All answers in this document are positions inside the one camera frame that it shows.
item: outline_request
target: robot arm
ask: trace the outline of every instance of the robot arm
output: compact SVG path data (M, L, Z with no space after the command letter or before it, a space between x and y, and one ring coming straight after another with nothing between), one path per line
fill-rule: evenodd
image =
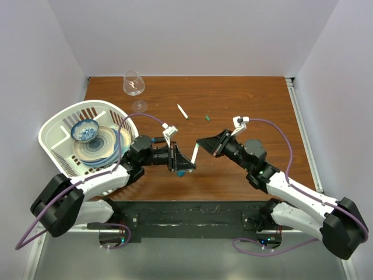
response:
M292 179L288 183L286 175L265 160L267 153L260 141L237 142L235 136L245 129L248 118L235 117L233 120L235 134L225 129L217 136L197 140L197 144L216 158L228 157L248 172L246 178L250 185L283 200L272 198L268 201L260 210L262 222L308 233L321 240L334 255L348 259L365 241L364 230L336 208L352 214L367 229L356 204L348 198L339 201L319 194Z
M90 180L85 180L88 176L72 178L67 178L63 174L54 176L32 204L32 214L37 217L42 211L46 211L40 222L53 237L64 234L73 225L108 221L114 213L111 205L102 200L88 200L108 190L116 190L136 182L144 175L144 166L166 165L171 172L196 168L179 151L176 142L170 141L170 138L165 139L167 145L164 147L153 148L148 136L137 137L114 171L112 167L100 170ZM61 192L80 181L83 183L68 191L45 210Z

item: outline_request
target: wooden tabletop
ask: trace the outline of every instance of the wooden tabletop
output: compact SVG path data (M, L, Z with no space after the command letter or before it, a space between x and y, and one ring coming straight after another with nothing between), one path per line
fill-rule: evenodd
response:
M282 77L188 76L143 77L145 91L128 96L123 91L122 77L92 77L86 100L111 102L127 114L133 113L137 100L147 102L145 113L156 116L178 128L173 138L181 152L191 158L198 138L212 137L228 128L234 129L232 118L248 116L273 121L287 135L293 147L294 161L290 176L314 189L311 172L295 119L289 93ZM189 115L186 120L177 109L180 104ZM141 135L162 136L162 127L155 121L133 118ZM289 151L284 139L271 126L250 122L237 140L262 141L267 161L285 170ZM115 200L268 200L269 195L252 188L246 172L226 157L214 158L199 149L197 169L178 177L165 166L148 166L145 175L135 184L111 194Z

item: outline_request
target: blue bowl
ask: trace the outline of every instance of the blue bowl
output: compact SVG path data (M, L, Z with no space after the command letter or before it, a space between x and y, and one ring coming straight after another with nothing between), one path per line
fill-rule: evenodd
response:
M92 141L98 134L98 122L86 119L77 122L71 129L71 137L81 143Z

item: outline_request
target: stacked plates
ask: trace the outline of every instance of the stacked plates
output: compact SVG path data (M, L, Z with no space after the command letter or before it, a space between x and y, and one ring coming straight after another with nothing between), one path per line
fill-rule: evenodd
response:
M113 125L112 127L100 126L96 138L88 143L81 143L75 141L73 144L73 151L75 156L86 166L103 167L110 165L119 158L118 133L119 127ZM128 150L131 144L130 133L121 128L121 157Z

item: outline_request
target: plastic basket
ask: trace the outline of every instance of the plastic basket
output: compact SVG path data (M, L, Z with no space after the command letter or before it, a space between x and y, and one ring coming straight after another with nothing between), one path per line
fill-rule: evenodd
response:
M70 136L71 128L80 120L92 118L99 125L110 127L119 125L127 114L117 106L102 100L88 100L74 104L50 118L39 131L39 143L61 173L67 177L84 176L107 168L92 168L84 165L74 155L74 140ZM133 141L139 136L131 119L127 119L123 128L131 134Z

